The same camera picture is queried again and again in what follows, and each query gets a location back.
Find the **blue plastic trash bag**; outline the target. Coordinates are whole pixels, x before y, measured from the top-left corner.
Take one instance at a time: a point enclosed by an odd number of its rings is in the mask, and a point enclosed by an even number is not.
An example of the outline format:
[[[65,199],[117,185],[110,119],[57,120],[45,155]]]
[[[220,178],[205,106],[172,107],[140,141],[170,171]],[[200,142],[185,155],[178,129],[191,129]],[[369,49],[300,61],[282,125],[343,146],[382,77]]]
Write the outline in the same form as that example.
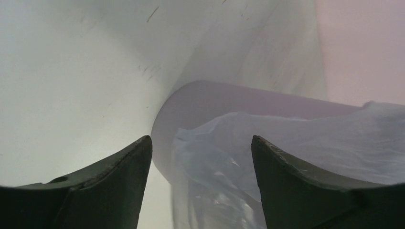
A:
[[[228,113],[172,144],[176,229],[402,229],[405,108]]]

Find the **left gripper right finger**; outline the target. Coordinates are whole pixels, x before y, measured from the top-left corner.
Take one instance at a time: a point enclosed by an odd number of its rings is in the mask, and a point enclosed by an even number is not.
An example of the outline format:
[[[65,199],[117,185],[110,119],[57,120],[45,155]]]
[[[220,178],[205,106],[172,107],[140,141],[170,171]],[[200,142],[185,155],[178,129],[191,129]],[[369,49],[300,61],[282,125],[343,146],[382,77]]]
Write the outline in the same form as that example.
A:
[[[251,152],[269,229],[402,229],[404,184],[342,176],[255,135]]]

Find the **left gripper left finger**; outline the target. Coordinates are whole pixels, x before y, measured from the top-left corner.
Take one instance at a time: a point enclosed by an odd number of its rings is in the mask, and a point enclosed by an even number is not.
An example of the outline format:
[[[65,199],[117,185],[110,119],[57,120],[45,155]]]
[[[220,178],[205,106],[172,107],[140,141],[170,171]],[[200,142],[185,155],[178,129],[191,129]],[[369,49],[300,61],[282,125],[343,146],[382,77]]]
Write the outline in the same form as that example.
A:
[[[3,229],[135,229],[152,159],[145,135],[49,183],[0,188]]]

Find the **grey plastic trash bin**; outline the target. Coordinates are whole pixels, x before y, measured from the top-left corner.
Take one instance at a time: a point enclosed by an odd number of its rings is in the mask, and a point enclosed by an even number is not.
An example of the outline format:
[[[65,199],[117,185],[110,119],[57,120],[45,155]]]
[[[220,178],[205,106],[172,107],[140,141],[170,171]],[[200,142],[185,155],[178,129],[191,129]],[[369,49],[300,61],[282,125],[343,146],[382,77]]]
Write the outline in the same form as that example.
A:
[[[172,182],[171,144],[178,129],[194,129],[227,113],[316,119],[359,110],[360,106],[227,83],[194,81],[175,91],[158,112],[151,131],[152,159],[163,177]]]

